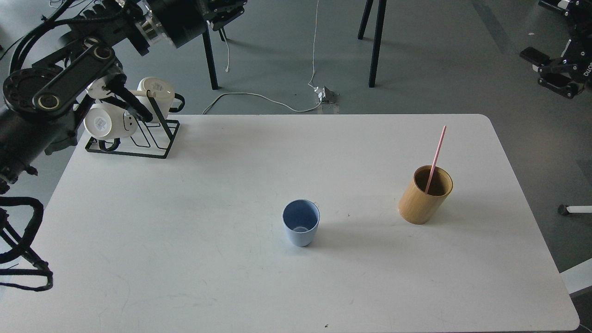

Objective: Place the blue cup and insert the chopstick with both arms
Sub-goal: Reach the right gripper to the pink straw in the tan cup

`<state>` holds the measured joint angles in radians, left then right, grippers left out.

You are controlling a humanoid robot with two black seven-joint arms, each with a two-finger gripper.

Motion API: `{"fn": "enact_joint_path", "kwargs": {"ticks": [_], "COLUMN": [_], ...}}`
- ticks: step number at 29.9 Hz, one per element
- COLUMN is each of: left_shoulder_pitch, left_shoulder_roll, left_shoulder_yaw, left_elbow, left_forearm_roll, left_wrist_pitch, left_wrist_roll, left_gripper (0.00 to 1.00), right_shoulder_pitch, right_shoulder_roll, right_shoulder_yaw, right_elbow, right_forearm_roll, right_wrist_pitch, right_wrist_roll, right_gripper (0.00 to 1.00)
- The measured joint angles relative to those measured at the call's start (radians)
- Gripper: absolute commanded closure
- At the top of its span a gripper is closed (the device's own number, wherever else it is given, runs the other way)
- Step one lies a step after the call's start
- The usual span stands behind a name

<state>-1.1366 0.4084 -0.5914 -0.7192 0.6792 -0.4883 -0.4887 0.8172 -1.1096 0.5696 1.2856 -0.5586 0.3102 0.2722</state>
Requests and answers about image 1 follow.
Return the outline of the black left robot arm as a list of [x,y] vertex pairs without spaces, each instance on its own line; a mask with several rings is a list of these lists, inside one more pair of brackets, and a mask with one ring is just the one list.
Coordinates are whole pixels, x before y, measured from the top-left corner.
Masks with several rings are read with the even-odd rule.
[[45,278],[42,286],[2,282],[2,286],[41,292],[53,286],[49,264],[32,250],[42,224],[43,204],[31,197],[6,197],[21,173],[37,175],[32,162],[42,153],[77,144],[77,131],[95,101],[123,107],[132,123],[156,121],[171,145],[179,122],[165,120],[155,91],[133,93],[113,46],[129,40],[140,55],[157,40],[175,47],[203,36],[210,81],[216,72],[209,31],[219,31],[245,11],[245,0],[99,0],[74,18],[61,19],[72,5],[64,1],[23,36],[13,52],[1,102],[1,238],[9,249],[1,263],[23,258],[30,269],[2,268],[2,276]]

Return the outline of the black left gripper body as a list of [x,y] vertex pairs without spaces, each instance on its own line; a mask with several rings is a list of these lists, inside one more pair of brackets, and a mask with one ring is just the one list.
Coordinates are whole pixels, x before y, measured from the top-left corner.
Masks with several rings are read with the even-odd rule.
[[167,40],[180,48],[205,32],[222,31],[245,12],[247,0],[144,0],[140,35],[152,46]]

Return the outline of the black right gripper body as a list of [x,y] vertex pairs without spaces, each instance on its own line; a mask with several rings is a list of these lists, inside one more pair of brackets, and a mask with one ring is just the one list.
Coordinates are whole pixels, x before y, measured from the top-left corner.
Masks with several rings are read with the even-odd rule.
[[589,0],[540,0],[539,6],[566,19],[569,39],[558,58],[526,47],[520,57],[539,74],[538,84],[567,99],[579,95],[592,78],[592,3]]

